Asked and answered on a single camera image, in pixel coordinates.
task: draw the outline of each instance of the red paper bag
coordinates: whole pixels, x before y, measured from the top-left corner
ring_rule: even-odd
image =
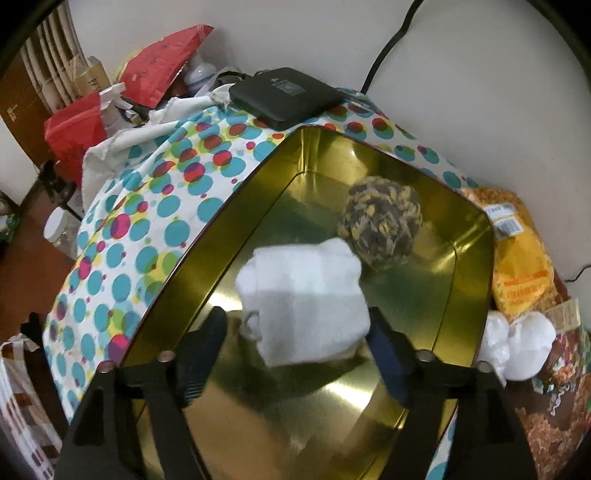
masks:
[[[209,25],[197,25],[144,48],[128,62],[121,75],[125,97],[156,108],[179,71],[212,31]]]

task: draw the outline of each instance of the plastic jar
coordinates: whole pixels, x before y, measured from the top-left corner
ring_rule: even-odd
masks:
[[[76,260],[76,237],[80,229],[80,221],[61,207],[57,207],[45,224],[43,236],[60,252]]]
[[[211,63],[205,63],[199,53],[193,55],[183,72],[183,80],[189,90],[189,95],[195,96],[216,73],[217,68]]]

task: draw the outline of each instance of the cardboard box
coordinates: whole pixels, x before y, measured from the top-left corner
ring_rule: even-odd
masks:
[[[92,92],[100,92],[111,86],[111,81],[105,68],[96,57],[88,57],[87,64],[80,55],[70,61],[70,78],[76,88],[76,93],[82,97]]]

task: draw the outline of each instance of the white cloth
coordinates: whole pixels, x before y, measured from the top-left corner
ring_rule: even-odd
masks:
[[[535,376],[550,354],[556,329],[543,313],[527,312],[511,325],[501,312],[490,311],[478,360],[489,362],[503,383]]]
[[[245,318],[265,365],[345,358],[369,332],[361,262],[340,238],[255,250],[236,278]]]

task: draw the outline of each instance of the white plastic bag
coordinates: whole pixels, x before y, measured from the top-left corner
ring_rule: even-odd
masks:
[[[511,325],[501,312],[490,311],[478,354],[489,362],[501,383],[535,376],[550,354],[556,330],[540,312],[527,312]]]

